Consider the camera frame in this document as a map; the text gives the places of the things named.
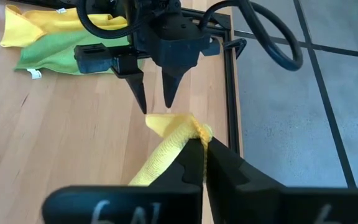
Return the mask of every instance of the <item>black hose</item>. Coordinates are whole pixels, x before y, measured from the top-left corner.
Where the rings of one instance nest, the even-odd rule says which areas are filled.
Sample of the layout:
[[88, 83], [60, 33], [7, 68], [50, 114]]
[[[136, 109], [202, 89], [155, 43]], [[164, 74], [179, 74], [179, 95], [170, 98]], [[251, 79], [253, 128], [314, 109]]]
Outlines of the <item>black hose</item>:
[[[302, 66], [302, 51], [299, 46], [299, 42], [296, 40], [291, 30], [274, 13], [257, 3], [250, 2], [249, 0], [227, 0], [214, 4], [205, 12], [205, 15], [199, 23], [199, 28], [201, 30], [205, 29], [213, 13], [218, 9], [228, 6], [237, 6], [240, 9], [244, 19], [248, 23], [249, 28], [254, 33], [255, 38], [270, 55], [270, 57], [281, 67], [287, 70], [296, 71]], [[277, 47], [277, 45], [273, 43], [255, 12], [258, 12], [262, 16], [266, 17], [266, 19], [275, 25], [284, 35], [284, 38], [288, 41], [291, 47], [293, 59], [287, 57]]]
[[91, 34], [97, 37], [104, 38], [104, 39], [116, 39], [120, 37], [125, 37], [135, 32], [137, 29], [139, 29], [141, 25], [150, 22], [153, 18], [159, 16], [162, 13], [162, 11], [152, 12], [151, 14], [148, 14], [141, 19], [138, 18], [139, 15], [136, 15], [134, 23], [130, 24], [127, 27], [118, 30], [104, 30], [94, 25], [92, 21], [89, 19], [88, 13], [86, 13], [86, 2], [87, 0], [77, 1], [78, 18], [80, 19], [82, 25], [85, 27], [87, 31], [89, 31]]

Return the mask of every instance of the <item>green towel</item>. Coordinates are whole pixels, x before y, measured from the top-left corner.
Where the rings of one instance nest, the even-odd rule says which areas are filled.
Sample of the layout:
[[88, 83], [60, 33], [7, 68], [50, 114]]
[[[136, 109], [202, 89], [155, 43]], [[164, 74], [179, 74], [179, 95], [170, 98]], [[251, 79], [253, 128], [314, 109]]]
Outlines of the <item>green towel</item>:
[[[49, 34], [22, 49], [15, 70], [47, 68], [60, 73], [84, 75], [80, 73], [74, 59], [74, 48], [76, 45], [99, 43], [104, 44], [106, 47], [129, 44], [127, 37], [111, 40], [102, 39], [86, 30]], [[112, 70], [109, 69], [103, 73], [112, 73]]]

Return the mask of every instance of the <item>gray floor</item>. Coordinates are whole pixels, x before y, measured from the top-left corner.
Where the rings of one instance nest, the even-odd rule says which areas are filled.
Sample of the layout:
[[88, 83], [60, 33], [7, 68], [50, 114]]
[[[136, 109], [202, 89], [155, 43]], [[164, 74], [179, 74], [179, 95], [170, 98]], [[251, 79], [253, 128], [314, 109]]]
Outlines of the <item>gray floor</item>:
[[[293, 0], [254, 1], [305, 41]], [[358, 51], [358, 0], [300, 3], [313, 44]], [[269, 22], [262, 22], [271, 36], [282, 37]], [[234, 29], [250, 32], [239, 11], [234, 11]], [[308, 51], [303, 51], [301, 70], [289, 72], [256, 40], [247, 41], [237, 61], [246, 160], [288, 186], [346, 187]], [[358, 57], [315, 52], [358, 186]]]

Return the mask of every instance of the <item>wooden table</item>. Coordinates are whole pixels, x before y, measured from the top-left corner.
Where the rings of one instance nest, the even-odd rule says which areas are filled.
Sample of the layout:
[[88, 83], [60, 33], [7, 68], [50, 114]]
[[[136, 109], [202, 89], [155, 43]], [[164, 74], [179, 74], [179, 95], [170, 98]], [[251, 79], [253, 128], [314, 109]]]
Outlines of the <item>wooden table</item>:
[[[205, 10], [215, 1], [182, 0], [182, 7]], [[0, 40], [6, 3], [0, 0]], [[66, 185], [127, 184], [161, 142], [124, 80], [45, 70], [32, 80], [12, 71], [19, 55], [20, 49], [0, 47], [0, 224], [42, 223], [43, 200]], [[161, 69], [151, 60], [142, 69], [148, 113], [193, 113], [228, 143], [222, 54], [200, 56], [171, 109], [164, 104]], [[203, 223], [211, 223], [204, 205]]]

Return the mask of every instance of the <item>yellow towel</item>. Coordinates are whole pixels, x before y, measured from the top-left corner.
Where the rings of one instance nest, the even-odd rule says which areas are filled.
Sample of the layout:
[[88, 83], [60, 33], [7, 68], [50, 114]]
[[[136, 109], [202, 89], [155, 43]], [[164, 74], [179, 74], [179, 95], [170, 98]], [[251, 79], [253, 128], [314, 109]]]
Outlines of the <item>yellow towel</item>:
[[[91, 21], [102, 29], [114, 30], [127, 25], [123, 17], [113, 18], [110, 14], [89, 15]], [[43, 35], [56, 32], [82, 30], [75, 8], [66, 12], [33, 10], [21, 13], [13, 5], [5, 7], [5, 31], [1, 41], [2, 47], [26, 47]]]
[[149, 159], [131, 180], [129, 185], [150, 185], [160, 176], [179, 155], [187, 141], [200, 138], [203, 144], [204, 177], [206, 172], [206, 150], [212, 140], [212, 130], [206, 125], [200, 125], [193, 115], [189, 114], [150, 114], [146, 115], [146, 125], [164, 140], [154, 150]]

